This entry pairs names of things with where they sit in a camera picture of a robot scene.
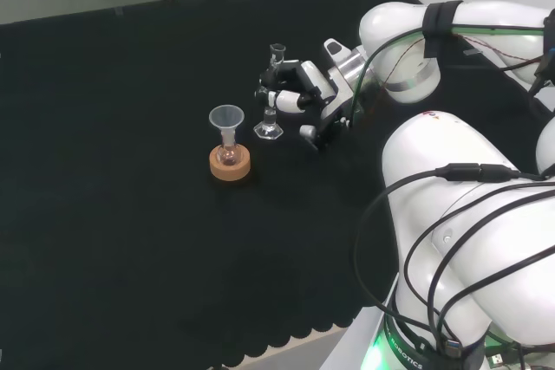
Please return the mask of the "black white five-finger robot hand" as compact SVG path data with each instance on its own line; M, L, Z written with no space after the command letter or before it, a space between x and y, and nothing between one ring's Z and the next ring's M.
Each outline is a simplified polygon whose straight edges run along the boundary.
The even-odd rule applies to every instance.
M254 128L262 140L276 140L284 129L277 114L318 113L318 122L299 127L299 136L317 150L323 150L350 125L350 109L356 83L369 85L372 70L365 70L367 57L361 45L349 49L334 38L326 40L323 50L332 67L323 73L314 62L287 60L286 47L270 46L270 63L260 74L255 100L264 108L264 116Z

